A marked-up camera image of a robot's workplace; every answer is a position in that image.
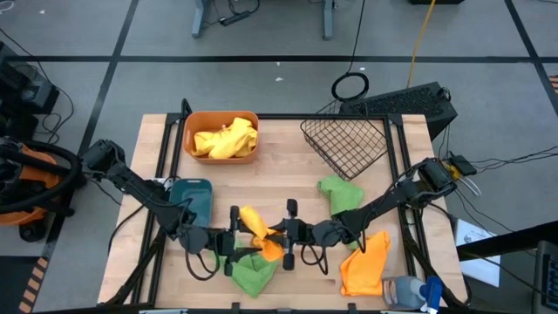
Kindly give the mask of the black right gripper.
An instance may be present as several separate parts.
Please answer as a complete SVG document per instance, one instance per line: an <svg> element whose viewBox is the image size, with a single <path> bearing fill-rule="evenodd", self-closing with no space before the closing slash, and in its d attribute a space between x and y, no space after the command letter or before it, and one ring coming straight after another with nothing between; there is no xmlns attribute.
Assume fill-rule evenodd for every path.
<svg viewBox="0 0 558 314"><path fill-rule="evenodd" d="M288 216L283 218L279 223L270 227L274 231L280 231L286 234L292 234L292 242L298 245L317 245L316 238L313 234L314 226L300 219L297 219L298 203L295 199L288 199L286 209ZM293 246L289 245L282 258L282 267L284 270L292 271L295 268L295 254Z"/></svg>

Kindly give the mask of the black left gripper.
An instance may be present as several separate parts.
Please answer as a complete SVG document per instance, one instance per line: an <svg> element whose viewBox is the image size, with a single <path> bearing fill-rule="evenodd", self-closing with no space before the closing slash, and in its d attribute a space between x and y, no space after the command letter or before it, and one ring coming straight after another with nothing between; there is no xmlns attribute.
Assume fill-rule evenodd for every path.
<svg viewBox="0 0 558 314"><path fill-rule="evenodd" d="M230 229L210 229L208 231L208 249L217 256L225 256L224 274L233 275L234 263L238 263L243 257L250 256L261 251L259 248L235 248L235 232L241 223L240 209L238 206L230 208Z"/></svg>

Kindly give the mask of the orange microfiber towel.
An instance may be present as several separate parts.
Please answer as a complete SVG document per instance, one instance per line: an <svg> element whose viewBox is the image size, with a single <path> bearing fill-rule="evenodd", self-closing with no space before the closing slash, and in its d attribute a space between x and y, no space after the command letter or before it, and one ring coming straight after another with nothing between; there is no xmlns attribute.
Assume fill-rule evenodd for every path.
<svg viewBox="0 0 558 314"><path fill-rule="evenodd" d="M252 206L240 208L239 216L243 224L254 234L251 246L260 249L259 254L268 262L274 262L284 256L284 249L280 243L274 242L268 236L282 235L280 231L268 227L260 214Z"/></svg>
<svg viewBox="0 0 558 314"><path fill-rule="evenodd" d="M387 231L369 236L366 251L355 249L341 266L341 294L346 297L381 296L382 275L387 262L391 239Z"/></svg>

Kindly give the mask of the green microfiber towel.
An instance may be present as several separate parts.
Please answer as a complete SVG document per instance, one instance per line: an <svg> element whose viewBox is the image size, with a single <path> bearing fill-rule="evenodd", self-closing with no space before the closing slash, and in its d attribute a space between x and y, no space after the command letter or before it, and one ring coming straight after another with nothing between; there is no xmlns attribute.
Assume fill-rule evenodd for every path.
<svg viewBox="0 0 558 314"><path fill-rule="evenodd" d="M276 272L279 262L270 262L258 253L232 263L232 281L252 298L257 298Z"/></svg>
<svg viewBox="0 0 558 314"><path fill-rule="evenodd" d="M363 189L344 181L336 174L321 179L317 183L317 189L329 201L331 216L359 209L364 198Z"/></svg>

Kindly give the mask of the teal plastic basket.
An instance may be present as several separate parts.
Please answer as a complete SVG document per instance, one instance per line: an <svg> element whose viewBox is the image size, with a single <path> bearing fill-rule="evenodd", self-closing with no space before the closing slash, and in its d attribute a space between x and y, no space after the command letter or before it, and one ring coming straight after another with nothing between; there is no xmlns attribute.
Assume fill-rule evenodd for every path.
<svg viewBox="0 0 558 314"><path fill-rule="evenodd" d="M195 213L193 225L208 227L213 211L213 187L206 179L180 179L171 187L169 201L187 205Z"/></svg>

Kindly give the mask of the grey spray bottle blue trigger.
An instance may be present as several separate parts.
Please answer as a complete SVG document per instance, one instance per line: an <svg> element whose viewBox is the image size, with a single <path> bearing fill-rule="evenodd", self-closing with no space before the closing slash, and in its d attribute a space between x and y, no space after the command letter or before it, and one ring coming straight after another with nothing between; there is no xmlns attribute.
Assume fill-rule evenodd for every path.
<svg viewBox="0 0 558 314"><path fill-rule="evenodd" d="M393 276L382 280L383 298L390 310L419 310L438 314L443 290L441 280L429 276L422 281L415 276Z"/></svg>

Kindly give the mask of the orange plastic basket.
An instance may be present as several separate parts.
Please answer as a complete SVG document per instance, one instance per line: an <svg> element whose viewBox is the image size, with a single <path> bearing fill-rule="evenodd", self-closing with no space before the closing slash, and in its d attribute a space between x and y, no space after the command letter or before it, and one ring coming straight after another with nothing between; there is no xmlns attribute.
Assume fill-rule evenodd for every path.
<svg viewBox="0 0 558 314"><path fill-rule="evenodd" d="M254 149L245 157L230 158L217 160L208 158L206 155L194 156L194 135L198 132L219 132L222 128L230 126L235 118L243 118L252 122L253 128L259 131L259 119L251 111L210 111L192 113L186 120L184 131L184 139L182 146L186 153L193 157L201 164L209 165L225 165L225 164L248 164L255 157L258 148L259 134L257 135L257 144Z"/></svg>

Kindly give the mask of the black computer tower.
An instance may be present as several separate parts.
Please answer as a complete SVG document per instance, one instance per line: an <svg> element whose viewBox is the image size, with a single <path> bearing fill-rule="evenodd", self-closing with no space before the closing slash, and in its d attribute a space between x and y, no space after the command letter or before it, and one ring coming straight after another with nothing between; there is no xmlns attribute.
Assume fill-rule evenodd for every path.
<svg viewBox="0 0 558 314"><path fill-rule="evenodd" d="M353 100L341 105L340 113L363 116L424 115L430 139L434 140L458 116L450 91L438 82Z"/></svg>

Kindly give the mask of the white paper sheet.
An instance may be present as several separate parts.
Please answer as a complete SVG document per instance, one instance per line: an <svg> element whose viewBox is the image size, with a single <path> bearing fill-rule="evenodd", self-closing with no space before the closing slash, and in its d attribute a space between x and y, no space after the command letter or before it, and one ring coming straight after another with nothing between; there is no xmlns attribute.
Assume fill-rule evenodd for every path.
<svg viewBox="0 0 558 314"><path fill-rule="evenodd" d="M455 227L455 244L457 246L485 240L493 237L494 233L486 231L469 222L457 220ZM474 259L460 262L460 268L465 276L471 277L495 288L500 287L500 256L484 259Z"/></svg>

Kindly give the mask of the black power adapter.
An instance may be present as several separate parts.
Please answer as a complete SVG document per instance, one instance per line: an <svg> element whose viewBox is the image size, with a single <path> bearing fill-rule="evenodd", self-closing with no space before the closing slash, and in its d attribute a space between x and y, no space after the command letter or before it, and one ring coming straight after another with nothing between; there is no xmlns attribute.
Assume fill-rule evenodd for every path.
<svg viewBox="0 0 558 314"><path fill-rule="evenodd" d="M463 176L477 174L477 169L463 155L452 155L449 161Z"/></svg>

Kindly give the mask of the grey desk leg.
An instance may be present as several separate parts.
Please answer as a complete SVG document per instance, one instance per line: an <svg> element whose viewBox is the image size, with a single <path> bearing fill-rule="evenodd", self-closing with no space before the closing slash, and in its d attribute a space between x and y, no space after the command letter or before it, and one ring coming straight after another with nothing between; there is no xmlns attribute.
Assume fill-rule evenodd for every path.
<svg viewBox="0 0 558 314"><path fill-rule="evenodd" d="M194 39L201 36L202 26L208 13L210 0L194 0L194 21L191 35Z"/></svg>
<svg viewBox="0 0 558 314"><path fill-rule="evenodd" d="M335 0L323 0L323 39L333 38L333 10Z"/></svg>

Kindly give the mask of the black power strip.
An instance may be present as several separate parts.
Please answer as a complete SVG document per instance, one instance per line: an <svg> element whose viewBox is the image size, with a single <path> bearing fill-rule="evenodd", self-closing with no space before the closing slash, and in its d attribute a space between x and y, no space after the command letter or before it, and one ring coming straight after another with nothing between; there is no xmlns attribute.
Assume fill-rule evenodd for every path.
<svg viewBox="0 0 558 314"><path fill-rule="evenodd" d="M246 10L241 13L234 14L231 17L221 17L218 22L222 26L229 26L251 16L251 12Z"/></svg>

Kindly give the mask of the black beam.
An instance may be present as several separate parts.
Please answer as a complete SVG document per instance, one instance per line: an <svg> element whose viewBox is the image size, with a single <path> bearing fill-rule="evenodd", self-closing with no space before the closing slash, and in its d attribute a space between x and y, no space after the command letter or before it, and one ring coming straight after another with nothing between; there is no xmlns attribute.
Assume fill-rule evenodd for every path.
<svg viewBox="0 0 558 314"><path fill-rule="evenodd" d="M558 245L558 221L460 245L457 253L460 261L468 261L535 249L541 241Z"/></svg>

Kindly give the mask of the black equipment box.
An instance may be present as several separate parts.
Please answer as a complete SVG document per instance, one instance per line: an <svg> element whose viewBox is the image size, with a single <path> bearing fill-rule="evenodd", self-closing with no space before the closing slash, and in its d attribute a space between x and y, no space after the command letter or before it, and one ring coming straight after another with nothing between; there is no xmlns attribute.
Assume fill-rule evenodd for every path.
<svg viewBox="0 0 558 314"><path fill-rule="evenodd" d="M60 91L35 66L8 60L16 56L0 40L0 137L31 139L37 115L51 114Z"/></svg>

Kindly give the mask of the grey device with screen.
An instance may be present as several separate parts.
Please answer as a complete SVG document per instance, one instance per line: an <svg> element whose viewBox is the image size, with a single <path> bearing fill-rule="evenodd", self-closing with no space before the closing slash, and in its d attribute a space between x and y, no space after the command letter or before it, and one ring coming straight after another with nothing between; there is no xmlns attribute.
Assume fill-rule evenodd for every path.
<svg viewBox="0 0 558 314"><path fill-rule="evenodd" d="M540 241L537 246L532 314L558 314L558 246Z"/></svg>

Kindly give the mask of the black aluminium table frame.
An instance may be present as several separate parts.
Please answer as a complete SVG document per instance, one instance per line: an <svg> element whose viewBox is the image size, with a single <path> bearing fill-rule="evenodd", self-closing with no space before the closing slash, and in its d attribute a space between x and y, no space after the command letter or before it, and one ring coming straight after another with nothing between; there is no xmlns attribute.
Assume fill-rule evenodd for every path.
<svg viewBox="0 0 558 314"><path fill-rule="evenodd" d="M173 165L174 142L178 124L169 122L168 144L163 149L162 166L159 167L161 145L168 114L145 114L139 127L135 147L123 144L131 169L142 178L167 177ZM191 158L180 140L180 158L175 163L176 175L181 178L206 178L214 188L214 209L211 222L216 227L228 227L230 206L252 205L267 223L277 223L286 213L288 198L297 199L298 214L309 223L317 223L329 217L328 204L316 190L316 183L332 174L331 168L310 147L303 137L300 124L312 114L258 113L262 140L256 159L243 165L202 165ZM411 162L433 156L432 144L424 116L404 115L402 118L406 143L409 145ZM366 200L378 197L389 185L391 178L390 157L386 153L376 163L360 174L354 182L364 188ZM105 267L99 302L107 302L130 276L143 251L143 239L149 244L156 236L158 224L153 222L145 231L148 213L144 208L131 218L114 237ZM461 274L458 253L454 244L451 223L438 209L426 208L423 216L425 240L433 268L441 276L453 295L465 302L466 283ZM386 276L407 273L406 257L398 221L398 211L380 216L371 223L367 235L387 230L391 249L384 269ZM279 266L271 281L258 298L245 294L222 270L211 280L195 280L187 271L184 249L178 241L166 240L160 273L153 268L156 257L147 266L141 287L135 288L125 299L129 303L150 303L160 308L225 309L239 303L241 310L291 309L295 310L348 310L347 304L355 304L357 310L385 308L382 297L344 297L340 294L341 276L339 265L350 254L344 245L327 249L329 275L321 273L317 266L308 266L300 260L300 247L296 249L296 267L286 271Z"/></svg>

